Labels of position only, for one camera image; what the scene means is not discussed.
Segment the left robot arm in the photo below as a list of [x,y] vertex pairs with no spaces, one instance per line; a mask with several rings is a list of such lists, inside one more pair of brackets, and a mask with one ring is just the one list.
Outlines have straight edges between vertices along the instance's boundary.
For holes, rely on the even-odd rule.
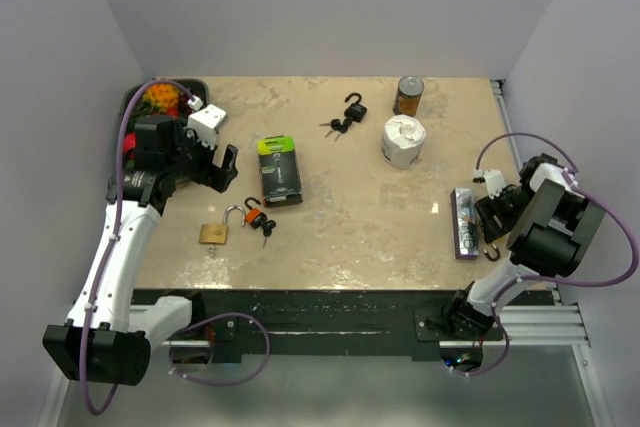
[[200,337],[207,327],[200,295],[161,296],[143,312],[131,310],[138,271],[167,200],[182,179],[225,192],[237,175],[238,150],[213,157],[226,113],[209,105],[179,120],[140,118],[134,166],[109,181],[99,247],[81,292],[63,324],[50,324],[43,346],[70,380],[135,386],[152,352],[173,334]]

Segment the yellow padlock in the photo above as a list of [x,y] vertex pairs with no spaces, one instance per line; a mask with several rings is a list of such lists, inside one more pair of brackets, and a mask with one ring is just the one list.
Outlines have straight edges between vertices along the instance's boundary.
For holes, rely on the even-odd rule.
[[497,262],[501,259],[500,249],[495,243],[485,244],[482,248],[482,253],[491,262]]

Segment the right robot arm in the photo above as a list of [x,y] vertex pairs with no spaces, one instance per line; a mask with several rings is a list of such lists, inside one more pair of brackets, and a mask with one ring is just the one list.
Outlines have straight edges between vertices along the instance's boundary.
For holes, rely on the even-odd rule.
[[529,287],[572,275],[603,220],[604,210],[571,189],[575,177],[556,158],[535,156],[519,176],[517,185],[496,170],[476,180],[487,185],[487,195],[474,204],[484,240],[505,238],[508,253],[442,307],[439,330],[447,336],[479,338]]

